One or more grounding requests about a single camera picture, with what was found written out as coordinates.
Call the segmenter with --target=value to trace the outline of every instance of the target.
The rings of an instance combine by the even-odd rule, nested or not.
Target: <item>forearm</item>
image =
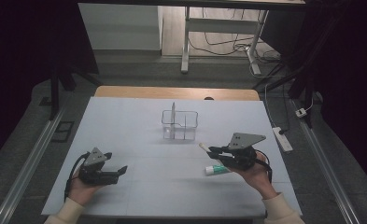
[[[282,193],[277,194],[276,197],[262,200],[267,210],[267,218],[264,224],[303,224],[300,215],[291,209],[285,200]]]
[[[58,214],[51,215],[47,218],[45,224],[73,224],[78,221],[84,207],[75,201],[66,198],[66,202]]]

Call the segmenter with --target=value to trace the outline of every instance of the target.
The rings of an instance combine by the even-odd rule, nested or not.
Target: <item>power strip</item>
[[[284,134],[280,134],[279,131],[281,131],[281,128],[276,127],[273,128],[276,140],[278,140],[279,145],[282,147],[282,150],[284,152],[291,152],[293,148],[290,145],[290,142],[288,141],[288,138]]]

